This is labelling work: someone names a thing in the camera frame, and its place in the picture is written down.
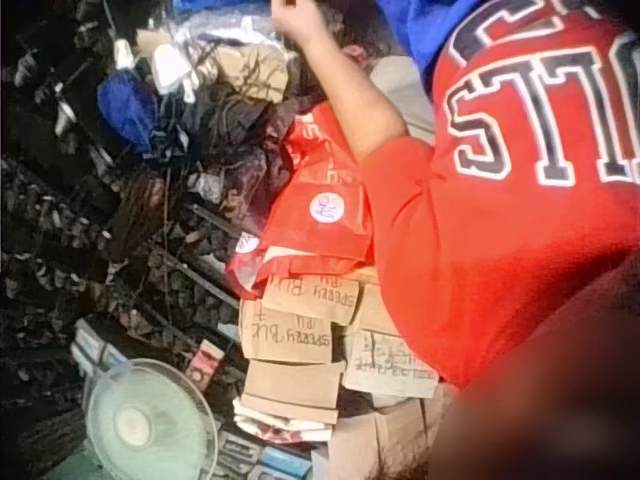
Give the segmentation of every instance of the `electric fan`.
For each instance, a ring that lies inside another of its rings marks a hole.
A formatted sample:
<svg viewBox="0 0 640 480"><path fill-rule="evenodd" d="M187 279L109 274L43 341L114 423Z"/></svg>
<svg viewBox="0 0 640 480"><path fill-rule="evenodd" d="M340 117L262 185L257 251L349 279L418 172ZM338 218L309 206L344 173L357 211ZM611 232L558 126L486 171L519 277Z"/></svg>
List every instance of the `electric fan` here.
<svg viewBox="0 0 640 480"><path fill-rule="evenodd" d="M217 462L209 405L187 377L156 360L131 360L101 375L87 430L119 480L207 480Z"/></svg>

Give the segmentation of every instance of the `blue fabric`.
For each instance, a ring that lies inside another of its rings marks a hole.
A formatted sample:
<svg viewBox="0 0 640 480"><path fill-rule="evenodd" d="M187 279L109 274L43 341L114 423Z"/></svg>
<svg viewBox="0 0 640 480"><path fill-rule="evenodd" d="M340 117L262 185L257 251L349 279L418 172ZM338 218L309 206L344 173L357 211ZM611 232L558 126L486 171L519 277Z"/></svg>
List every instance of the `blue fabric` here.
<svg viewBox="0 0 640 480"><path fill-rule="evenodd" d="M151 151L151 131L158 122L151 90L130 70L120 70L98 87L98 108L107 123L138 153Z"/></svg>
<svg viewBox="0 0 640 480"><path fill-rule="evenodd" d="M452 31L482 0L377 0L396 39L431 76L440 49Z"/></svg>
<svg viewBox="0 0 640 480"><path fill-rule="evenodd" d="M265 2L266 0L173 0L173 9L178 13L184 13L205 8L235 7L241 4Z"/></svg>

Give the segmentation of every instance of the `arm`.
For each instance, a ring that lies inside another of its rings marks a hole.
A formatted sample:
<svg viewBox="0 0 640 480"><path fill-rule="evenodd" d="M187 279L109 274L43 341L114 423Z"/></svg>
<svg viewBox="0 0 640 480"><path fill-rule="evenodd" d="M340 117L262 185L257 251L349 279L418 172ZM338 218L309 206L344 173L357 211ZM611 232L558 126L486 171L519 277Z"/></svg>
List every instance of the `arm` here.
<svg viewBox="0 0 640 480"><path fill-rule="evenodd" d="M272 0L274 26L295 40L324 89L358 160L408 135L400 112L341 52L313 0Z"/></svg>

